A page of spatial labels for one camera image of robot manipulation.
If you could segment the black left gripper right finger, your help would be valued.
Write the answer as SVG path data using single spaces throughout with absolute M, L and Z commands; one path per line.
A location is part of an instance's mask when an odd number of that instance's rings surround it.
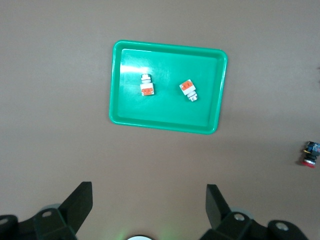
M 215 184 L 206 186 L 205 210 L 211 228 L 202 240 L 306 240 L 307 236 L 291 222 L 271 220 L 267 226 L 248 215 L 232 211 Z

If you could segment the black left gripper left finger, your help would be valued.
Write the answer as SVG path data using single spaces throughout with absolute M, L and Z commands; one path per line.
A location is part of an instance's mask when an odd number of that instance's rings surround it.
M 49 205 L 19 222 L 12 214 L 0 216 L 2 240 L 76 240 L 77 232 L 93 208 L 90 181 L 80 185 L 61 204 Z

